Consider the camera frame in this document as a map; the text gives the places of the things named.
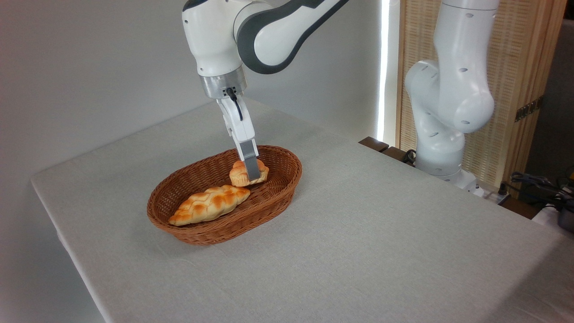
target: white tablecloth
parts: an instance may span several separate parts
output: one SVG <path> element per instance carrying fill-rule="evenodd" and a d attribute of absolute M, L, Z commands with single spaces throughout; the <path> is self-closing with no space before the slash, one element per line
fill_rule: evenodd
<path fill-rule="evenodd" d="M 146 203 L 233 148 L 211 103 L 32 179 L 109 322 L 574 321 L 574 243 L 415 168 L 247 100 L 304 173 L 275 219 L 182 243 Z"/>

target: oval basket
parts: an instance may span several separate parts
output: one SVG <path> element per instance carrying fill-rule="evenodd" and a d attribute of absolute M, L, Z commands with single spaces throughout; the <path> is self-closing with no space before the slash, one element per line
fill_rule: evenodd
<path fill-rule="evenodd" d="M 239 159 L 236 149 L 200 160 L 164 179 L 149 198 L 149 220 L 185 243 L 209 245 L 233 239 L 278 216 L 293 199 L 302 174 L 301 162 L 285 148 L 262 145 L 257 149 L 258 158 L 269 167 L 267 180 L 247 186 L 251 195 L 232 212 L 213 221 L 184 226 L 168 223 L 169 217 L 190 195 L 231 184 L 229 171 Z"/>

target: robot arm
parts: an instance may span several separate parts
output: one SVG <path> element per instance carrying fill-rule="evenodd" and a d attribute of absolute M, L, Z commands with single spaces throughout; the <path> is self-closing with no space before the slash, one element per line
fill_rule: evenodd
<path fill-rule="evenodd" d="M 242 99 L 242 64 L 260 74 L 287 67 L 323 22 L 348 0 L 291 0 L 273 8 L 263 1 L 188 0 L 185 35 L 205 94 L 219 104 L 250 180 L 259 178 L 255 131 Z"/>
<path fill-rule="evenodd" d="M 416 167 L 471 192 L 476 178 L 461 169 L 464 134 L 482 128 L 494 111 L 486 53 L 498 4 L 443 0 L 434 37 L 439 61 L 422 60 L 405 78 L 417 128 Z"/>

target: bread roll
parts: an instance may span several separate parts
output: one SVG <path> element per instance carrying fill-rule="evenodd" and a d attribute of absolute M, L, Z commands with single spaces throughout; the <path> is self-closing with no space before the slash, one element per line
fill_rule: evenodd
<path fill-rule="evenodd" d="M 259 167 L 259 173 L 261 177 L 256 180 L 249 180 L 247 176 L 247 169 L 245 168 L 245 163 L 238 160 L 233 164 L 233 168 L 229 172 L 229 178 L 231 179 L 231 184 L 233 186 L 243 187 L 251 184 L 261 183 L 267 180 L 267 174 L 269 174 L 269 167 L 265 166 L 262 161 L 257 160 L 257 166 Z"/>
<path fill-rule="evenodd" d="M 223 185 L 195 193 L 183 202 L 169 224 L 182 226 L 190 223 L 215 220 L 235 209 L 249 197 L 251 191 L 242 187 Z"/>

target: light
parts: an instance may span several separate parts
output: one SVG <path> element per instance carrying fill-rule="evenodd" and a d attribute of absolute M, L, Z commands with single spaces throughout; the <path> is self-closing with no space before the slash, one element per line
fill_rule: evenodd
<path fill-rule="evenodd" d="M 377 140 L 383 140 L 385 131 L 385 89 L 389 54 L 389 6 L 390 0 L 381 0 L 381 70 L 379 77 L 379 106 L 377 109 Z"/>

